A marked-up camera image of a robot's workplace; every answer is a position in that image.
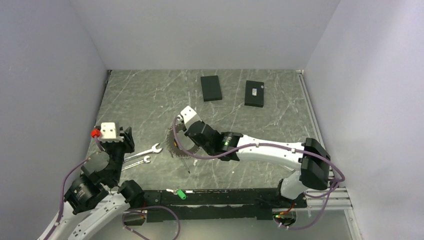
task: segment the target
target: black box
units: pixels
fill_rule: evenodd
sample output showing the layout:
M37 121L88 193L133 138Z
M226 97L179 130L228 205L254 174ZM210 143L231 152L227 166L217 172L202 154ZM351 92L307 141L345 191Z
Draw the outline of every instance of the black box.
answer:
M222 100L220 80L218 76L202 76L200 78L201 92L203 93L203 101Z
M246 81L246 92L244 93L244 105L263 108L264 88L261 81Z

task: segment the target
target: wrench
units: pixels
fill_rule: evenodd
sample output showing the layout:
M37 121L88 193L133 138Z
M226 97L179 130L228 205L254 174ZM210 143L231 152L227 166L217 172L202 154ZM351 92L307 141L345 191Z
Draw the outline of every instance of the wrench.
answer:
M150 163L150 160L148 160L149 158L150 158L150 156L145 156L144 159L141 160L141 161L137 161L137 162L131 163L128 166L123 166L121 171L130 169L130 168L135 167L135 166L140 165L140 164L149 164Z
M145 156L147 154L158 154L162 151L162 148L159 148L159 149L157 148L158 146L159 146L159 143L156 143L149 150L139 152L139 153L132 155L132 156L127 156L126 158L123 159L123 162L126 163L130 160Z

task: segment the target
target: saw blade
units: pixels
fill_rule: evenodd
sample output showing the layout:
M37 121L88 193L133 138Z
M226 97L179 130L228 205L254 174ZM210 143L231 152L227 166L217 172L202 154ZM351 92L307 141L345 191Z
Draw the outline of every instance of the saw blade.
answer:
M177 133L184 131L185 130L185 126L183 123L179 123L175 126L175 130ZM177 142L174 139L174 132L172 127L169 128L168 134L166 136L166 145L168 147L169 152L173 155L173 156L177 156L180 158L183 157L189 157L189 155L187 155L185 152L183 152L177 145ZM188 151L192 154L195 154L199 151L200 147L197 145L194 145L192 148L188 149Z

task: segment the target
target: white enclosure wall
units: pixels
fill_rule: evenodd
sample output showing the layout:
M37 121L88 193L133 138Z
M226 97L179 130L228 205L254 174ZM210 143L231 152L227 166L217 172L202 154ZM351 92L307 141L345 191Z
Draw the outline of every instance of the white enclosure wall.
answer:
M106 73L68 0L0 1L0 239L36 239L57 213Z
M303 69L340 0L71 0L108 69Z
M424 2L342 0L305 69L364 239L424 239Z

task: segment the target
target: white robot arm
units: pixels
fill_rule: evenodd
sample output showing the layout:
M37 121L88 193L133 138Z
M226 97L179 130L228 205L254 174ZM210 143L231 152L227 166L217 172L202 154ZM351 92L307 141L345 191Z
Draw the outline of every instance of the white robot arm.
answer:
M279 193L283 198L294 200L307 189L325 190L328 187L329 165L303 154L305 150L330 160L330 155L313 138L287 143L257 139L237 132L219 133L204 123L190 106L180 112L179 119L185 125L184 134L210 156L218 156L223 161L262 161L294 170L290 177L279 183Z
M118 186L124 154L134 152L131 128L124 131L117 122L104 122L93 132L97 132L104 151L91 154L87 161L80 164L82 174L65 192L63 207L38 240L90 239L130 207L142 207L144 191L134 180L124 181ZM90 214L109 195L103 185L119 187L118 192Z

